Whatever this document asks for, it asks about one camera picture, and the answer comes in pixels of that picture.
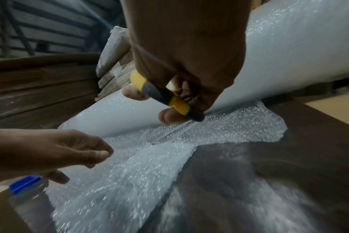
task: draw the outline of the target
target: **white foam roll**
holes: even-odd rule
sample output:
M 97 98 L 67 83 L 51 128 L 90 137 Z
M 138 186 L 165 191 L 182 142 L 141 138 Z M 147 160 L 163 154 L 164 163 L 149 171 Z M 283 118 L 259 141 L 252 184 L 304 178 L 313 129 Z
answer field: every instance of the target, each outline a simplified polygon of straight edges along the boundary
M 245 64 L 208 112 L 349 74 L 349 0 L 273 0 L 254 10 Z M 60 126 L 108 137 L 159 125 L 166 106 L 113 93 Z

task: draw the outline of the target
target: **corrugated metal wall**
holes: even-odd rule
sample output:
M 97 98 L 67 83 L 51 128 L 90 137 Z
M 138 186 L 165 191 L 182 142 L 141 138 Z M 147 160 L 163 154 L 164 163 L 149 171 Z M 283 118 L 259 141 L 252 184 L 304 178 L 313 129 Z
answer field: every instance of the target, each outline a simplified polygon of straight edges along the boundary
M 99 52 L 116 25 L 119 0 L 0 0 L 0 59 Z

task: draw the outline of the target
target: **blue object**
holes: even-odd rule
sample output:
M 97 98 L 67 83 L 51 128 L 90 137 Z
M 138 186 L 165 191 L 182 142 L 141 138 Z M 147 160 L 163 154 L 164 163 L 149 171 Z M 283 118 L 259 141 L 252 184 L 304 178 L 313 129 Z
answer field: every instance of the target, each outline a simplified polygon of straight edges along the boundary
M 35 183 L 39 182 L 40 180 L 41 180 L 40 176 L 31 175 L 31 176 L 25 177 L 24 179 L 16 181 L 15 183 L 11 184 L 9 188 L 13 195 L 17 195 L 22 191 L 28 189 Z

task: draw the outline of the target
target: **dark tabletop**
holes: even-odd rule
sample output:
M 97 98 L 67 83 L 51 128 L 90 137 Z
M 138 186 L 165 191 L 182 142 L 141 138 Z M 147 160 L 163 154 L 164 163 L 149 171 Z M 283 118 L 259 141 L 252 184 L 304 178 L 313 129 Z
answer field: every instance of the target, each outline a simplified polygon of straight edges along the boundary
M 264 101 L 276 143 L 198 147 L 144 232 L 349 232 L 349 125 L 293 100 Z

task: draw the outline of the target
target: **person's right hand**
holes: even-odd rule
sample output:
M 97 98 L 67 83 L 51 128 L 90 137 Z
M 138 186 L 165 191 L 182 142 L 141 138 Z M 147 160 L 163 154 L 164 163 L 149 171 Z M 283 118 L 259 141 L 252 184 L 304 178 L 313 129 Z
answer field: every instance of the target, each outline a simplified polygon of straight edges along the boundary
M 103 139 L 75 130 L 0 129 L 0 181 L 43 175 L 67 183 L 69 178 L 59 168 L 93 168 L 112 154 Z
M 249 0 L 124 0 L 136 69 L 205 112 L 234 83 L 245 59 Z M 145 100 L 132 85 L 122 94 Z M 184 122 L 174 108 L 159 113 L 164 124 Z

